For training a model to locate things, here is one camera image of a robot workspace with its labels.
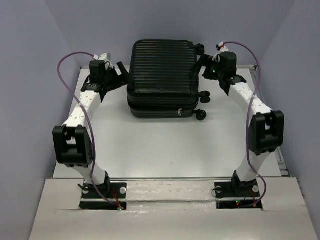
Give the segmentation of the black ribbed hard suitcase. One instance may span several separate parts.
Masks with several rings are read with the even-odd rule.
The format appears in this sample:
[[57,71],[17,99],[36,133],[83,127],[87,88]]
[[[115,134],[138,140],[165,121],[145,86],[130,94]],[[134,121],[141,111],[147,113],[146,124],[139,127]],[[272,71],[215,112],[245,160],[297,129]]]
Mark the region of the black ribbed hard suitcase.
[[177,119],[195,116],[203,121],[210,93],[200,91],[198,57],[203,44],[188,40],[142,39],[132,48],[127,103],[140,119]]

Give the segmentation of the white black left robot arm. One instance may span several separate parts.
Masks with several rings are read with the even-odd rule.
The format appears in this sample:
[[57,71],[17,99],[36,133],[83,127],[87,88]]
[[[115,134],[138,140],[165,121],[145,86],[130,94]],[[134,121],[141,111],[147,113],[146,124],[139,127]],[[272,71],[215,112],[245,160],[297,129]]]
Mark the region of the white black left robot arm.
[[109,174],[96,162],[96,143],[90,120],[107,93],[128,83],[129,73],[122,62],[113,67],[109,61],[92,60],[72,113],[52,131],[57,162],[77,171],[85,179],[87,188],[101,198],[110,194],[111,181]]

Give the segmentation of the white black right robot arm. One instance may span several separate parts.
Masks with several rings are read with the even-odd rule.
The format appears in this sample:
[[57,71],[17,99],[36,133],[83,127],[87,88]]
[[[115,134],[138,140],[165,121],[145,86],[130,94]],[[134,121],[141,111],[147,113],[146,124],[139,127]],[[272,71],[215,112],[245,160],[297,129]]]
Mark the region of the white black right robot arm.
[[283,144],[285,116],[282,111],[265,105],[250,89],[247,80],[237,73],[234,52],[202,54],[194,72],[198,74],[201,68],[205,68],[202,76],[218,81],[225,94],[246,114],[244,159],[230,181],[217,183],[213,189],[218,199],[243,198],[257,186],[259,170],[267,157]]

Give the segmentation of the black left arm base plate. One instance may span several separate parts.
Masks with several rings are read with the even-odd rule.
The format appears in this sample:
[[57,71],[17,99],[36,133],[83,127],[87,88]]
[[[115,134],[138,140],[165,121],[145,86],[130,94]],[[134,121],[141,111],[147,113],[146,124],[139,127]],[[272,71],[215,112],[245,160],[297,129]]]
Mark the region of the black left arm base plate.
[[82,210],[107,210],[107,211],[125,211],[127,209],[127,183],[111,182],[110,190],[98,186],[101,197],[96,189],[87,184],[77,185],[81,189],[79,208]]

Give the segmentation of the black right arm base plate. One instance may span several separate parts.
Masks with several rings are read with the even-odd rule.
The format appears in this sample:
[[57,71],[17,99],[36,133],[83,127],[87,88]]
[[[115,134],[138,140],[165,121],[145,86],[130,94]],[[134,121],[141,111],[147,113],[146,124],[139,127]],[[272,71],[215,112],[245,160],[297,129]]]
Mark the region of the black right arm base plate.
[[211,190],[217,210],[263,209],[256,180],[236,187],[231,181],[217,181]]

